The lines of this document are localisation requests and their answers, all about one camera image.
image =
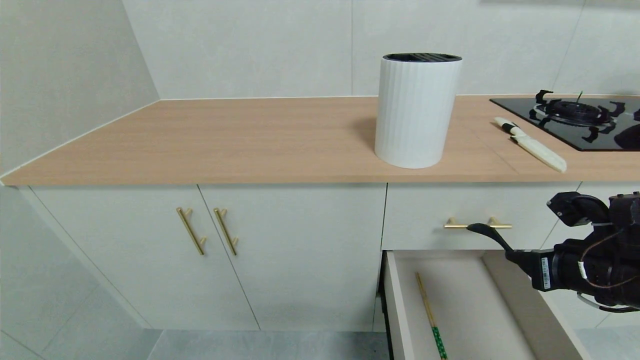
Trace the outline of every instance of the robotic hand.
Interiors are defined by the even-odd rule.
[[[547,206],[567,226],[591,222],[593,232],[553,249],[525,251],[513,250],[486,224],[467,229],[499,243],[507,260],[527,273],[537,290],[573,290],[589,305],[612,313],[640,311],[640,192],[609,197],[609,207],[596,197],[564,192]]]

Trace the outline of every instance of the open drawer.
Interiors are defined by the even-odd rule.
[[[590,359],[548,294],[501,250],[387,251],[383,309],[395,360],[439,359],[419,272],[449,359]]]

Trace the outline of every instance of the gray floor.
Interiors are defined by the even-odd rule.
[[[593,360],[640,359],[640,327],[584,329]],[[387,360],[379,332],[164,331],[148,360]]]
[[[640,327],[625,326],[577,330],[593,360],[640,359]]]
[[[165,331],[148,360],[382,360],[380,332]]]

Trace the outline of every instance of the gas stove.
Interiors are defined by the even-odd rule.
[[[580,151],[640,151],[640,97],[491,99]]]

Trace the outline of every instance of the knife blade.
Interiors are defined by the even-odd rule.
[[[566,161],[555,152],[551,151],[548,147],[542,145],[539,141],[527,135],[522,129],[520,129],[515,123],[502,118],[494,118],[496,124],[504,130],[504,132],[511,134],[511,140],[517,143],[521,148],[525,149],[529,154],[535,156],[538,160],[547,164],[550,168],[559,171],[566,172]]]

